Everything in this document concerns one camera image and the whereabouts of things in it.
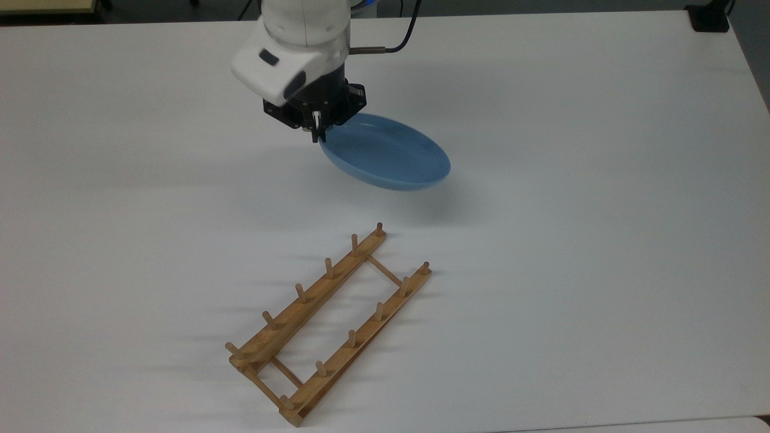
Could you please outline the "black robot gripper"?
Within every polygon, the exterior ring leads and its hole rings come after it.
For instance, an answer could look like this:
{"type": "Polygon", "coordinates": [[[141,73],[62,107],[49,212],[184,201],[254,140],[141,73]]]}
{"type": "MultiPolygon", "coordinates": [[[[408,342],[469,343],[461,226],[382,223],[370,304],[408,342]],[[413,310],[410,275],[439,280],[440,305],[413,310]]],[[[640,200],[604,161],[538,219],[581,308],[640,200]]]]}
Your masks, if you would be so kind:
{"type": "Polygon", "coordinates": [[[277,106],[262,101],[264,112],[293,129],[311,131],[312,141],[326,141],[325,132],[341,126],[368,104],[363,85],[345,77],[345,66],[310,81],[299,72],[282,93],[287,101],[277,106]]]}

